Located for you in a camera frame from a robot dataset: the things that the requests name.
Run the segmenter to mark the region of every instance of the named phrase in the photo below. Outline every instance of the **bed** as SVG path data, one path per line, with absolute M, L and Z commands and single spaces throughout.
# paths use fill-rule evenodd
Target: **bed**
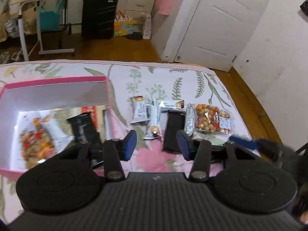
M 138 135 L 132 159 L 123 162 L 125 174 L 136 172 L 189 173 L 193 162 L 182 155 L 161 151 L 159 140 L 144 141 L 145 125 L 130 125 L 132 108 L 130 97 L 143 95 L 146 102 L 157 99 L 185 99 L 186 103 L 212 104 L 228 109 L 234 116 L 234 134 L 250 140 L 246 128 L 227 89 L 214 71 L 192 64 L 138 63 L 118 61 L 53 60 L 21 62 L 0 66 L 0 87 L 3 84 L 53 77 L 107 75 L 111 88 L 111 117 L 114 137 L 123 138 L 130 129 Z M 161 126 L 165 128 L 166 118 Z M 208 134 L 205 138 L 214 145 L 222 145 L 225 135 Z M 0 218 L 10 223 L 22 211 L 15 191 L 16 182 L 1 176 Z

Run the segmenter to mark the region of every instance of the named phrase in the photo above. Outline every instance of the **baseboard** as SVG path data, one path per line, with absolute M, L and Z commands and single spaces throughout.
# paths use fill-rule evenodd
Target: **baseboard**
M 270 120 L 269 116 L 267 115 L 266 111 L 262 107 L 261 103 L 255 96 L 255 94 L 251 91 L 249 86 L 245 83 L 243 78 L 238 74 L 238 72 L 232 67 L 228 74 L 233 78 L 233 80 L 236 82 L 237 86 L 240 88 L 244 96 L 247 98 L 249 104 L 253 108 L 253 110 L 258 115 L 258 118 L 260 119 L 262 125 L 265 128 L 265 131 L 267 132 L 269 139 L 278 143 L 282 143 L 279 134 L 274 127 L 272 121 Z

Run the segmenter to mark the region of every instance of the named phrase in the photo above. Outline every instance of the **open box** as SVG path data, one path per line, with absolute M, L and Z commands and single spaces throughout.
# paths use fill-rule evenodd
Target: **open box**
M 17 180 L 25 172 L 18 169 L 22 160 L 16 144 L 18 115 L 21 111 L 50 110 L 84 106 L 110 105 L 106 76 L 67 77 L 6 84 L 0 92 L 0 174 Z M 105 115 L 105 137 L 111 139 L 113 127 Z

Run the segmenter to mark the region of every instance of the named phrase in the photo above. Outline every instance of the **black snack package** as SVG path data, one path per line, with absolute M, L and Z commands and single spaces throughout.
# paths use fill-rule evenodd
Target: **black snack package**
M 164 134 L 163 151 L 180 153 L 177 144 L 177 132 L 184 129 L 185 112 L 168 112 L 167 127 Z
M 100 134 L 96 131 L 91 119 L 91 113 L 82 113 L 67 119 L 72 126 L 75 141 L 88 141 L 92 146 L 102 145 Z

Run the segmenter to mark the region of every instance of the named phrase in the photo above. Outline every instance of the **door hinge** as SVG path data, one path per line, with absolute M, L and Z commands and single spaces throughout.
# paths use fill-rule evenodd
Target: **door hinge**
M 234 57 L 234 59 L 233 59 L 232 63 L 235 61 L 236 57 L 237 57 L 237 55 Z

